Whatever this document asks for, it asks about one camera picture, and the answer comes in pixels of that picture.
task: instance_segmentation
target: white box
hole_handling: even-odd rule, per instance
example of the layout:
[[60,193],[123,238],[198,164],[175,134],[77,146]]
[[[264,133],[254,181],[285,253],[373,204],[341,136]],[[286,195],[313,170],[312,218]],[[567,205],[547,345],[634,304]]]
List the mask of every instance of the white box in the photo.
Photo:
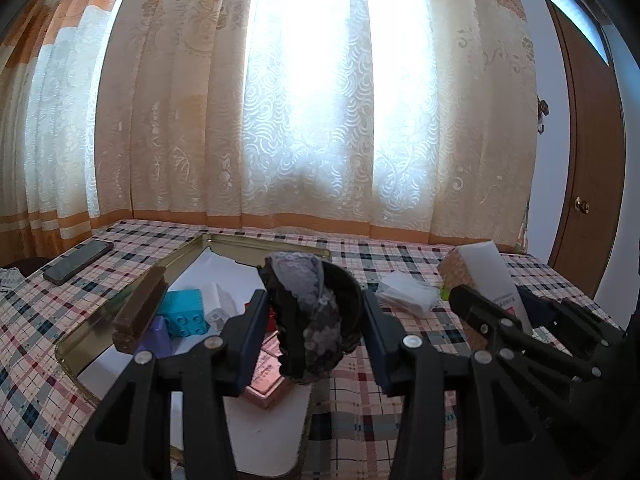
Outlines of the white box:
[[493,242],[458,246],[438,266],[444,285],[451,290],[468,285],[522,322],[524,333],[531,335],[531,323],[513,278]]

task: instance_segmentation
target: plastic bag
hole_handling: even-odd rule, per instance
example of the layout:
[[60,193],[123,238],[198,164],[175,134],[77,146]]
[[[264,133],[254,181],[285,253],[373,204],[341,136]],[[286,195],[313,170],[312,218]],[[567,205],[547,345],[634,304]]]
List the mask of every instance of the plastic bag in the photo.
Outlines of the plastic bag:
[[417,317],[424,317],[438,303],[437,288],[397,270],[380,280],[376,296]]
[[24,281],[24,276],[16,267],[0,269],[0,294],[5,294]]

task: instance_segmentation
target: white block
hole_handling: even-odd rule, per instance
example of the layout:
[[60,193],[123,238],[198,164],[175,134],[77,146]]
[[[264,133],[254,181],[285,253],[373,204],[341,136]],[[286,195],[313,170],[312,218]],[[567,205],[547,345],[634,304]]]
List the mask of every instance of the white block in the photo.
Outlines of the white block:
[[220,333],[230,317],[238,315],[236,302],[218,283],[210,282],[200,287],[204,319],[215,332]]

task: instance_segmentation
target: curtain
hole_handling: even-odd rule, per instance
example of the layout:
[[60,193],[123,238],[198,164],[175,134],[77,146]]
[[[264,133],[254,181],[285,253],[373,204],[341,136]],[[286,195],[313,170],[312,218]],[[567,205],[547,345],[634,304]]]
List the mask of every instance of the curtain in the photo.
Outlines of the curtain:
[[3,261],[123,218],[521,247],[519,0],[33,0],[0,62]]
[[100,209],[239,226],[250,0],[123,0],[96,118]]
[[124,0],[100,209],[514,250],[536,121],[519,0]]
[[119,4],[34,0],[2,44],[0,264],[53,257],[109,221],[95,188],[94,115]]

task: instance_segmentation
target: smartphone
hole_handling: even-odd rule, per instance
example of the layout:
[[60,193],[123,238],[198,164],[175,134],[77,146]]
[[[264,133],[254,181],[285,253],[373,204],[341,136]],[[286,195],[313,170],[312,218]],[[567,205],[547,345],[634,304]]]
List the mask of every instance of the smartphone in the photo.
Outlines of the smartphone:
[[54,285],[62,285],[86,266],[113,249],[113,242],[91,240],[79,249],[53,264],[42,273],[42,277]]

